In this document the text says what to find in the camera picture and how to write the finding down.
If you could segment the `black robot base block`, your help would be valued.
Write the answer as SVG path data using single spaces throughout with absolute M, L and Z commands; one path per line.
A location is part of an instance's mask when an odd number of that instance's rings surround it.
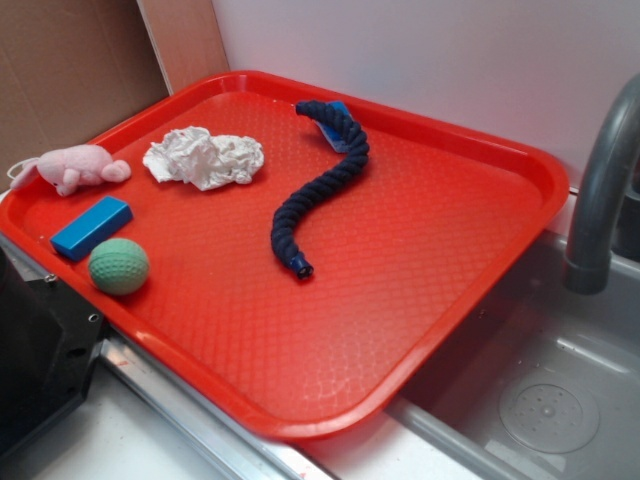
M 106 323 L 57 277 L 25 280 L 1 254 L 1 457 L 86 399 Z

